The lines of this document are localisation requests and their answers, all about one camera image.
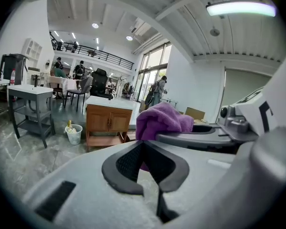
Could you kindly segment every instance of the white trash bin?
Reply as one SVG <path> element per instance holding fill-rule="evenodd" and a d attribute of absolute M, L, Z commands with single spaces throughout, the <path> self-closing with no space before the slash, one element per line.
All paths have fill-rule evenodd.
<path fill-rule="evenodd" d="M 72 124 L 71 126 L 72 126 L 72 128 L 74 128 L 77 131 L 77 133 L 67 132 L 68 126 L 66 126 L 65 131 L 68 135 L 68 139 L 69 139 L 70 143 L 73 145 L 79 144 L 81 142 L 82 126 L 76 125 L 76 124 Z"/>

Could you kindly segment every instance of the white tablecloth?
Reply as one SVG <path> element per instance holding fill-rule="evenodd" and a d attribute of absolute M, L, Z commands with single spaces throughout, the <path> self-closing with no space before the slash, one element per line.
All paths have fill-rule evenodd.
<path fill-rule="evenodd" d="M 76 89 L 76 81 L 72 79 L 62 78 L 62 77 L 56 77 L 56 76 L 50 76 L 47 79 L 47 83 L 45 84 L 47 87 L 56 88 L 59 84 L 60 88 L 62 88 L 62 94 L 66 95 L 68 90 L 75 90 Z"/>

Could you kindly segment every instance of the gray metal stand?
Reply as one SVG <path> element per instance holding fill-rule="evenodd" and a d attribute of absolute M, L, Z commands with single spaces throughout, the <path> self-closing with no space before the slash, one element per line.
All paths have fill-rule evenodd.
<path fill-rule="evenodd" d="M 24 100 L 24 105 L 18 106 L 17 108 L 14 109 L 12 101 L 14 96 L 22 98 Z M 49 110 L 45 112 L 40 111 L 40 103 L 43 103 L 43 101 L 45 101 L 48 98 L 50 99 Z M 32 109 L 31 101 L 35 101 L 36 110 Z M 20 138 L 18 128 L 34 132 L 36 134 L 40 134 L 44 147 L 46 148 L 47 143 L 45 137 L 50 131 L 52 131 L 53 135 L 55 134 L 54 122 L 51 110 L 52 110 L 52 92 L 42 93 L 42 94 L 31 94 L 9 89 L 9 113 L 17 138 Z M 25 119 L 17 124 L 14 112 L 25 115 Z M 42 121 L 47 117 L 50 118 L 50 125 L 42 123 Z"/>

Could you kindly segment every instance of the purple cloth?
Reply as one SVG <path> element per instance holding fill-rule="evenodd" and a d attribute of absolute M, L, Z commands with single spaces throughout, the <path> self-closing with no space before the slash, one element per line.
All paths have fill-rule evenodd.
<path fill-rule="evenodd" d="M 169 103 L 159 103 L 137 117 L 136 140 L 155 140 L 157 132 L 191 132 L 194 119 L 180 114 Z"/>

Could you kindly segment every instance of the white ceiling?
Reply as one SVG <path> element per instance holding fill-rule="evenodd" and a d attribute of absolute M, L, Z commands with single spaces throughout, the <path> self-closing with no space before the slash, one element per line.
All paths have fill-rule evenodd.
<path fill-rule="evenodd" d="M 88 6 L 89 0 L 58 1 L 61 1 L 61 3 L 51 5 L 51 10 L 54 10 L 54 12 L 49 12 L 50 25 L 56 17 L 59 17 L 62 21 L 65 21 L 68 17 L 71 21 L 76 18 L 76 23 L 78 21 L 83 23 L 87 18 L 89 19 L 89 8 L 91 8 L 91 4 L 90 7 Z M 94 20 L 105 21 L 104 28 L 107 28 L 108 31 L 118 28 L 117 34 L 123 38 L 129 33 L 135 18 L 139 17 L 153 26 L 155 28 L 154 32 L 158 31 L 167 38 L 189 61 L 195 61 L 195 58 L 201 57 L 201 55 L 207 59 L 209 54 L 213 54 L 211 55 L 212 58 L 222 54 L 221 59 L 228 59 L 231 54 L 234 54 L 233 57 L 239 55 L 241 59 L 247 57 L 252 60 L 256 58 L 258 61 L 263 60 L 266 65 L 268 62 L 269 64 L 276 63 L 278 65 L 277 63 L 281 62 L 286 56 L 286 30 L 278 13 L 275 17 L 257 14 L 209 16 L 205 8 L 208 3 L 213 4 L 226 0 L 92 1 L 90 22 Z M 270 2 L 269 0 L 253 1 Z M 123 11 L 126 11 L 125 19 L 122 18 Z M 121 21 L 120 27 L 117 26 L 117 21 Z M 210 34 L 211 29 L 219 30 L 219 36 L 212 36 Z M 144 36 L 144 40 L 141 38 L 141 42 L 148 37 L 150 37 L 150 34 Z"/>
<path fill-rule="evenodd" d="M 143 41 L 158 33 L 147 23 L 140 34 L 132 33 L 133 27 L 138 23 L 138 18 L 125 12 L 119 7 L 94 0 L 48 0 L 48 23 L 50 31 L 60 31 L 62 40 L 66 42 L 77 41 L 71 32 L 80 34 L 79 43 L 96 48 L 95 38 L 102 42 L 100 50 L 107 43 L 115 42 L 135 50 Z M 92 23 L 97 23 L 99 28 L 93 28 Z M 126 36 L 134 37 L 133 41 L 126 40 Z"/>

